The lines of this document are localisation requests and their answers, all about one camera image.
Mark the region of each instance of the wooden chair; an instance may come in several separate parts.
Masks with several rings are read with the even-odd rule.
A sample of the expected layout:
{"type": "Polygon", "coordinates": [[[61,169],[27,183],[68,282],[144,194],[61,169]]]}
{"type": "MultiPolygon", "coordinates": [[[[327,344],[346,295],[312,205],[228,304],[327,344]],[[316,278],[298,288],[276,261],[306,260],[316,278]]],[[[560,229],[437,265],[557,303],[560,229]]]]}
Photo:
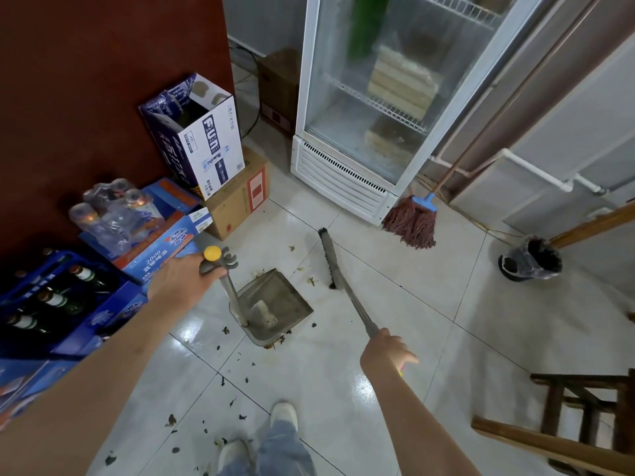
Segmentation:
{"type": "Polygon", "coordinates": [[[482,417],[472,428],[484,436],[547,456],[549,465],[571,476],[635,476],[635,369],[628,376],[531,375],[549,387],[540,432],[482,417]],[[604,401],[587,388],[617,391],[617,402],[604,401]],[[568,389],[575,397],[565,396],[568,389]],[[560,411],[565,404],[583,410],[579,442],[558,437],[560,411]],[[596,448],[599,416],[615,415],[613,449],[596,448]]]}

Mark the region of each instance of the trash can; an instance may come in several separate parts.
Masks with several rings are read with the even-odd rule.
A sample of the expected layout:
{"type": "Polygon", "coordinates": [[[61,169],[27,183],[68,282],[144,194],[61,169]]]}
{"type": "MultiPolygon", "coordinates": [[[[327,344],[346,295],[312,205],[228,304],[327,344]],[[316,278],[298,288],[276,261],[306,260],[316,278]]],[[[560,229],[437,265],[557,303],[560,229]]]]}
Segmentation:
{"type": "Polygon", "coordinates": [[[498,258],[498,268],[514,282],[550,279],[562,272],[562,257],[550,241],[530,235],[520,246],[498,258]]]}

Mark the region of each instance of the refrigerator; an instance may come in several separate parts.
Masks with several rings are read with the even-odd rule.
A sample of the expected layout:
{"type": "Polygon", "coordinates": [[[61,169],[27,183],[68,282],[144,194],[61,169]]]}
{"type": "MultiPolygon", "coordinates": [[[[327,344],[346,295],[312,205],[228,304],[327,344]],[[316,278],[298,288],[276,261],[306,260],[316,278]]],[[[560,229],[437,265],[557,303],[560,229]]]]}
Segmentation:
{"type": "Polygon", "coordinates": [[[307,0],[291,172],[380,224],[546,0],[307,0]]]}

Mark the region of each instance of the blue jeans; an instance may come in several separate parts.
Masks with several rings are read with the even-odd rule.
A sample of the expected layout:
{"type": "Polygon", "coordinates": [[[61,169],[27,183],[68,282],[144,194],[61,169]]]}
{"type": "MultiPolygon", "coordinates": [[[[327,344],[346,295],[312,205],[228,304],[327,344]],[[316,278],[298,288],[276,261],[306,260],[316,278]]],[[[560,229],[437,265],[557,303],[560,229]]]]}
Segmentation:
{"type": "MultiPolygon", "coordinates": [[[[218,476],[250,476],[247,457],[229,462],[218,476]]],[[[256,476],[316,476],[311,455],[289,421],[276,421],[258,448],[256,476]]]]}

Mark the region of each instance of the hand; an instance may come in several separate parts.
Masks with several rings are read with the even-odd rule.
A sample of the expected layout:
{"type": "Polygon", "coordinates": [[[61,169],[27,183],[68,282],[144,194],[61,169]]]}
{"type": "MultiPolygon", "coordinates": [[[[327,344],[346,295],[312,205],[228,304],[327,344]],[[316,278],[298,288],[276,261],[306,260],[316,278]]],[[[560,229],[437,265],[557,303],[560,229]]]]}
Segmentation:
{"type": "Polygon", "coordinates": [[[400,371],[407,362],[418,364],[419,359],[408,350],[400,336],[391,336],[386,328],[380,329],[379,334],[369,340],[360,358],[361,369],[369,379],[393,369],[400,371]]]}
{"type": "Polygon", "coordinates": [[[224,268],[214,269],[201,275],[199,265],[202,254],[172,257],[152,276],[148,299],[160,299],[162,304],[178,310],[181,315],[189,311],[219,277],[225,275],[224,268]]]}

